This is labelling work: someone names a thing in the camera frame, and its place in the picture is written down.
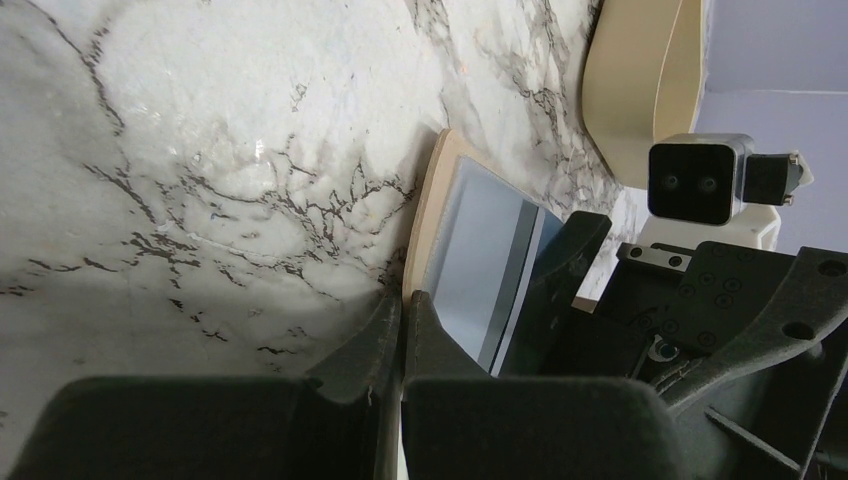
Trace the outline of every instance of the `small square camera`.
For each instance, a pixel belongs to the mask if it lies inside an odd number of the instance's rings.
[[[657,143],[649,154],[648,209],[671,220],[727,224],[742,208],[753,148],[741,134],[682,134]]]

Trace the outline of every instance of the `beige container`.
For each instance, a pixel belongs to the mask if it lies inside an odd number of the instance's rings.
[[[583,120],[622,184],[647,188],[651,146],[692,131],[703,59],[702,0],[603,3],[583,74]]]

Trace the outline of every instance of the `wall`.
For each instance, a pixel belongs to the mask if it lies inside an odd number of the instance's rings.
[[[800,150],[815,183],[781,208],[778,250],[848,250],[848,2],[715,0],[696,130],[743,132],[761,153]]]

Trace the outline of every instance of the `camera lens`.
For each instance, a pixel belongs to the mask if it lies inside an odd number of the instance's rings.
[[[663,178],[663,188],[666,190],[675,190],[679,184],[680,180],[676,175],[666,175]]]
[[[698,181],[698,190],[704,193],[713,193],[716,187],[718,187],[718,182],[713,177],[704,177]]]

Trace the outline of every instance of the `marble surface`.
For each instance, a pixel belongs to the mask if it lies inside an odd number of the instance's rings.
[[[579,126],[596,0],[0,0],[0,473],[111,374],[290,373],[397,288],[437,133],[563,218],[644,205]]]

